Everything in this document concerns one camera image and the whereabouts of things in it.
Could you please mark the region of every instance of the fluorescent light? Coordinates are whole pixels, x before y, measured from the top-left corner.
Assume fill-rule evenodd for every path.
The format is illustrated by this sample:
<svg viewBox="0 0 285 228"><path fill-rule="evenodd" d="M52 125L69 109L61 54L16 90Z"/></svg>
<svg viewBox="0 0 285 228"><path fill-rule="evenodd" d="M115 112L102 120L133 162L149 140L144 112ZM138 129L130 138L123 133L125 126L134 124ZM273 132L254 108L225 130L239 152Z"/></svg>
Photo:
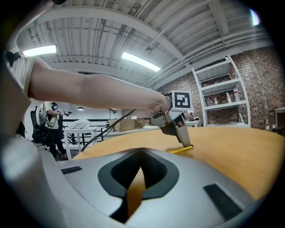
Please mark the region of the fluorescent light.
<svg viewBox="0 0 285 228"><path fill-rule="evenodd" d="M137 64L140 64L142 66L145 66L151 70L154 70L155 72L158 72L160 70L160 68L144 59L141 59L135 55L129 54L127 52L124 52L122 55L122 59L127 59L129 61L135 62Z"/></svg>
<svg viewBox="0 0 285 228"><path fill-rule="evenodd" d="M252 23L253 25L258 25L260 23L260 20L258 18L258 15L252 10L252 9L249 9L250 12L251 12L251 17L252 17Z"/></svg>
<svg viewBox="0 0 285 228"><path fill-rule="evenodd" d="M33 49L30 49L30 50L24 51L24 55L26 57L28 57L28 56L56 53L56 52L57 52L56 45L51 45L51 46L33 48Z"/></svg>

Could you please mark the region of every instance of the person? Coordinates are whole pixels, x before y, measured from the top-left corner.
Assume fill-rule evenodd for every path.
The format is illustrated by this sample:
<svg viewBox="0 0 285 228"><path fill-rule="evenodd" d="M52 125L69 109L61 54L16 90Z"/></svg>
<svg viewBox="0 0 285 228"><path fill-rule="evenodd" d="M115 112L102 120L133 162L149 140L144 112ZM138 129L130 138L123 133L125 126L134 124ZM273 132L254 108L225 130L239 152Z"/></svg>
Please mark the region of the person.
<svg viewBox="0 0 285 228"><path fill-rule="evenodd" d="M62 115L62 112L55 102L44 102L42 106L45 112L44 115L46 116L46 121L43 124L47 129L49 151L55 159L67 159L66 150L63 148L58 129L58 116Z"/></svg>
<svg viewBox="0 0 285 228"><path fill-rule="evenodd" d="M19 55L16 38L21 30L55 3L56 0L46 0L38 6L17 27L7 44L6 56L10 55L7 67L29 98L101 109L149 109L153 113L165 113L171 108L171 101L157 91L104 74L82 75L52 69L40 58Z"/></svg>

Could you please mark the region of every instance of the office chair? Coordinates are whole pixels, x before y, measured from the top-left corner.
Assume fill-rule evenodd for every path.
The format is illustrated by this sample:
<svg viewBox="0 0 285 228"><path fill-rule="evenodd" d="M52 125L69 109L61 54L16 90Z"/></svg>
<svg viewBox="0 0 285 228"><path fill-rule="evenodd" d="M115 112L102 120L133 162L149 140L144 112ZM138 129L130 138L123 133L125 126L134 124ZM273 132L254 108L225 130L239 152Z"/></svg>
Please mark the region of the office chair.
<svg viewBox="0 0 285 228"><path fill-rule="evenodd" d="M36 111L31 111L31 119L33 124L33 142L49 146L47 130L37 124Z"/></svg>

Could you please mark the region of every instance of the ceiling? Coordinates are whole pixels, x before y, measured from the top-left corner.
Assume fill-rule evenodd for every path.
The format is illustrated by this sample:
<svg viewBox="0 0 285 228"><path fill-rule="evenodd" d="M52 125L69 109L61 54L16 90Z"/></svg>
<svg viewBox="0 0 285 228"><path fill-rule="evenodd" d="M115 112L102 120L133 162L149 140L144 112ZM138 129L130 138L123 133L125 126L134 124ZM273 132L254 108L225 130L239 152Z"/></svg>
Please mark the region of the ceiling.
<svg viewBox="0 0 285 228"><path fill-rule="evenodd" d="M104 73L153 89L192 67L271 45L235 0L67 0L29 24L17 43L20 50L56 44L57 54L39 56L55 69ZM123 52L161 70L124 60Z"/></svg>

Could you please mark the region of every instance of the cable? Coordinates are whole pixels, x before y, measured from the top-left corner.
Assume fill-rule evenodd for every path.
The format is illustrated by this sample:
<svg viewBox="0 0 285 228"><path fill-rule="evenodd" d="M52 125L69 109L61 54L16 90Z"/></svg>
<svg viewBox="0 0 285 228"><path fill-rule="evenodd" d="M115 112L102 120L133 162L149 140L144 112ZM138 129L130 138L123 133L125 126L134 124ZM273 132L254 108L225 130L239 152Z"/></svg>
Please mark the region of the cable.
<svg viewBox="0 0 285 228"><path fill-rule="evenodd" d="M101 137L104 133L106 133L108 130L109 132L111 131L111 129L117 124L119 123L122 119L124 119L125 117L127 117L128 115L131 115L133 112L135 111L135 109L133 109L131 112L127 113L126 115L122 116L120 119L118 119L115 123L113 123L111 126L109 126L108 128L106 128L103 132L101 132L99 135L95 136L93 139L91 139L87 144L85 144L85 146L82 148L81 152L84 151L86 149L86 147L92 143L93 141L95 141L96 139L98 139L99 137Z"/></svg>

